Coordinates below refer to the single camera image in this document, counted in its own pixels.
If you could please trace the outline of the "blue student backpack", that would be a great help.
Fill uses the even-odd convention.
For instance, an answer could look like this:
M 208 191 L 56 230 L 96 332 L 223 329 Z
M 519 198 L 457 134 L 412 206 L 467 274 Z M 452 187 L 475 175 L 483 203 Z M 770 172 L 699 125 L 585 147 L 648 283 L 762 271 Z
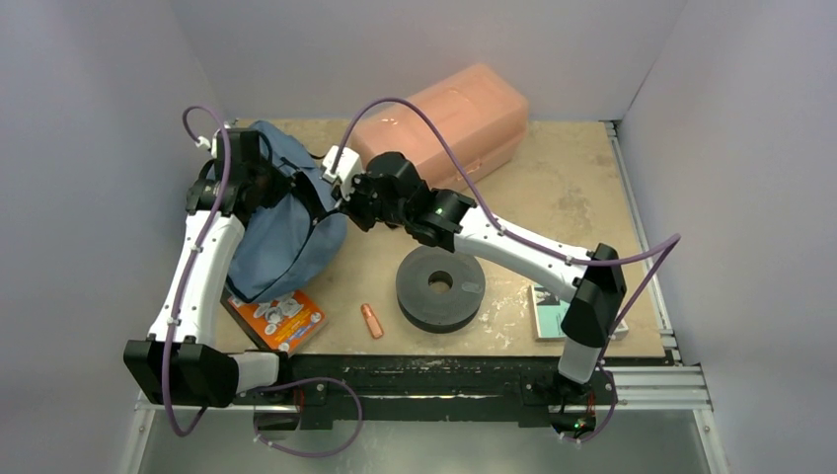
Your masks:
M 299 140 L 266 120 L 251 128 L 268 140 L 273 167 L 296 178 L 276 206 L 254 212 L 226 278 L 232 295 L 264 303 L 303 288 L 326 269 L 344 242 L 347 218 L 333 212 L 331 187 Z

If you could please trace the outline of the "orange illustrated book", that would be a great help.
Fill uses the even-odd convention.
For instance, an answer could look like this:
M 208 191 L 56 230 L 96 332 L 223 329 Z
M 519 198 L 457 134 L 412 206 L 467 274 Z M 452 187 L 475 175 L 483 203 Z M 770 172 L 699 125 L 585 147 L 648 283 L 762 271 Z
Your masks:
M 223 293 L 222 306 L 260 350 L 294 356 L 328 324 L 326 314 L 303 291 L 263 303 Z

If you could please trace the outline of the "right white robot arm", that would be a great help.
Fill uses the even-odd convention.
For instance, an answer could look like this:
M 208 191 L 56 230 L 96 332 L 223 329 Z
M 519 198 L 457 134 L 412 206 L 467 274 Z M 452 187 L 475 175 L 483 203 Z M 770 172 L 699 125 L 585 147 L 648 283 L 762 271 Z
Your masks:
M 567 301 L 554 387 L 569 402 L 591 391 L 627 292 L 622 269 L 605 263 L 617 255 L 612 247 L 562 244 L 496 217 L 459 192 L 432 189 L 400 152 L 364 163 L 352 150 L 333 146 L 322 165 L 339 211 L 362 231 L 378 223 L 402 228 L 424 246 L 495 263 Z

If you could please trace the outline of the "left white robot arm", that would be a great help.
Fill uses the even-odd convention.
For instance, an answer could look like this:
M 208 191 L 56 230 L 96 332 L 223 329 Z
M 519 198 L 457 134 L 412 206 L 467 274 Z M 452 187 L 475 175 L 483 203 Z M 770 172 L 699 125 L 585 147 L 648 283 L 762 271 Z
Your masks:
M 294 377 L 276 352 L 225 354 L 215 324 L 229 267 L 247 224 L 277 204 L 290 181 L 271 163 L 266 135 L 226 128 L 186 197 L 186 234 L 163 307 L 142 340 L 127 342 L 123 361 L 146 398 L 158 405 L 225 408 L 256 389 L 271 404 L 293 394 Z

